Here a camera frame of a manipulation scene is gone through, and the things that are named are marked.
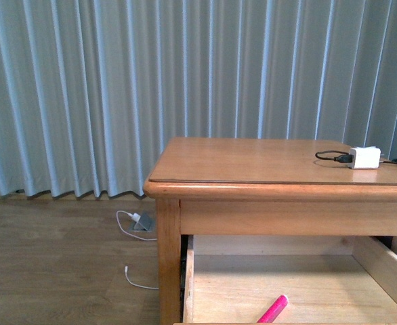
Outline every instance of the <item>pink highlighter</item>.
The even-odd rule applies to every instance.
[[[272,323],[275,321],[280,312],[287,306],[289,302],[286,295],[281,295],[275,303],[266,311],[266,313],[257,321],[257,323]]]

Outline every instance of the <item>wooden table leg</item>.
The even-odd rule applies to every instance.
[[[180,322],[179,200],[157,199],[160,325]]]

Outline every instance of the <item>curtain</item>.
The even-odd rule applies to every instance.
[[[0,195],[143,194],[171,137],[397,156],[397,1],[0,0]]]

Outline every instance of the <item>wooden floor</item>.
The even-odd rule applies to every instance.
[[[157,286],[156,242],[122,234],[120,209],[154,217],[139,200],[0,200],[0,324],[158,324],[158,291],[124,273]]]

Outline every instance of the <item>white charging cable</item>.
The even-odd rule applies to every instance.
[[[117,212],[116,212],[117,224],[119,225],[120,230],[121,230],[122,232],[124,232],[125,234],[127,234],[127,235],[129,235],[129,236],[131,236],[131,237],[134,237],[134,238],[137,238],[137,239],[140,239],[140,240],[145,240],[145,241],[157,240],[157,238],[143,238],[143,237],[139,237],[139,236],[130,234],[129,232],[127,232],[126,230],[124,230],[124,229],[122,228],[122,225],[120,224],[119,213],[124,213],[124,214],[130,216],[131,219],[134,220],[135,222],[138,222],[138,221],[140,220],[141,216],[140,216],[138,213],[132,214],[132,213],[129,213],[129,212],[126,212],[126,211],[122,211],[122,210],[117,211]]]
[[[159,290],[159,288],[154,288],[152,286],[140,286],[139,284],[135,284],[132,283],[131,280],[128,278],[128,266],[125,266],[125,276],[126,276],[126,280],[128,280],[128,282],[130,284],[132,284],[133,286],[137,286],[138,288],[143,288],[143,289],[150,289],[150,290]]]

